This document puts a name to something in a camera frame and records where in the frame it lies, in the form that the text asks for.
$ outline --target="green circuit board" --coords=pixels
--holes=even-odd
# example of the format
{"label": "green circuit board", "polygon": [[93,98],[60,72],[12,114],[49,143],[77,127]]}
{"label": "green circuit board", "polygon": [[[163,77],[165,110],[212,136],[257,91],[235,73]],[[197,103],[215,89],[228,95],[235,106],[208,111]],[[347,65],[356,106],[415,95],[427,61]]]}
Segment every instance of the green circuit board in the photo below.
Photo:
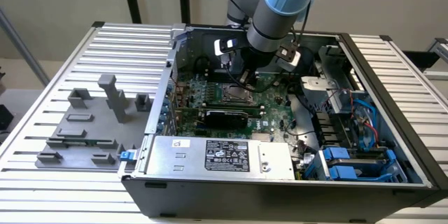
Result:
{"label": "green circuit board", "polygon": [[[255,88],[268,85],[273,78],[275,74],[260,74]],[[283,120],[287,125],[293,119],[284,84],[271,87],[263,93],[245,92],[249,98],[240,102],[228,101],[232,97],[228,96],[227,90],[235,86],[229,83],[209,82],[199,75],[181,75],[179,82],[188,84],[179,99],[179,103],[184,106],[176,109],[179,136],[251,139],[253,133],[267,133],[272,141],[283,141],[280,121]],[[213,106],[216,110],[247,112],[249,114],[247,127],[231,130],[207,128],[201,122],[201,113],[204,108],[215,108]]]}

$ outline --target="gray 3d-printed holder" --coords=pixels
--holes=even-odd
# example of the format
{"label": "gray 3d-printed holder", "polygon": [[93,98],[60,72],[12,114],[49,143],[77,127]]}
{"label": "gray 3d-printed holder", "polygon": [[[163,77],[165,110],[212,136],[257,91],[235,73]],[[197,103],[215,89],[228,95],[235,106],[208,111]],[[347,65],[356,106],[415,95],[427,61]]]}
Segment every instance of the gray 3d-printed holder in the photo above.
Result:
{"label": "gray 3d-printed holder", "polygon": [[115,82],[113,74],[103,74],[99,79],[107,98],[91,97],[87,89],[72,90],[72,106],[37,154],[37,167],[117,169],[120,153],[140,148],[151,99],[148,94],[125,98]]}

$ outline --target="warning label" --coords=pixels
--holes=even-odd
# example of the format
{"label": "warning label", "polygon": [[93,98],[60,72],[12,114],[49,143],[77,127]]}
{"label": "warning label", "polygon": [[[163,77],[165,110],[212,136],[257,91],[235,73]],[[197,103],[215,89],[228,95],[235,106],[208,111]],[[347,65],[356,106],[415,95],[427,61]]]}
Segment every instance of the warning label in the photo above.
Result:
{"label": "warning label", "polygon": [[249,172],[247,142],[207,140],[205,169]]}

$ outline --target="white wall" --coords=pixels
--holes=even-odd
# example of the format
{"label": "white wall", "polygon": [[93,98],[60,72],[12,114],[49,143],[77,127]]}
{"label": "white wall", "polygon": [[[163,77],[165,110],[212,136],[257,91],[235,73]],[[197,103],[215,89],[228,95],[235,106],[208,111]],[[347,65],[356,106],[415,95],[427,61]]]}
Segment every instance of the white wall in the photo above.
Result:
{"label": "white wall", "polygon": [[[180,22],[179,0],[139,0],[143,21]],[[95,20],[131,22],[127,0],[0,0],[39,59],[64,60]],[[227,0],[191,0],[193,23],[223,24]],[[316,0],[309,30],[391,35],[403,49],[423,50],[448,37],[447,0]],[[19,58],[0,31],[0,57]]]}

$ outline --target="blue cable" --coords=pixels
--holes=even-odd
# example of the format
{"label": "blue cable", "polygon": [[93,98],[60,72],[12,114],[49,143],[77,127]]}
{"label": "blue cable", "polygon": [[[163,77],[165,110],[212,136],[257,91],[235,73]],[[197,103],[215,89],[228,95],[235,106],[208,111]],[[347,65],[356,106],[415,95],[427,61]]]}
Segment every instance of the blue cable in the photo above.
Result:
{"label": "blue cable", "polygon": [[[369,105],[365,101],[363,100],[359,100],[359,99],[355,99],[353,102],[359,103],[360,105],[363,105],[364,107],[367,107],[371,111],[372,111],[372,127],[376,129],[376,108]],[[371,143],[369,143],[369,148],[372,148],[375,145],[375,134],[372,136],[372,140],[371,140]]]}

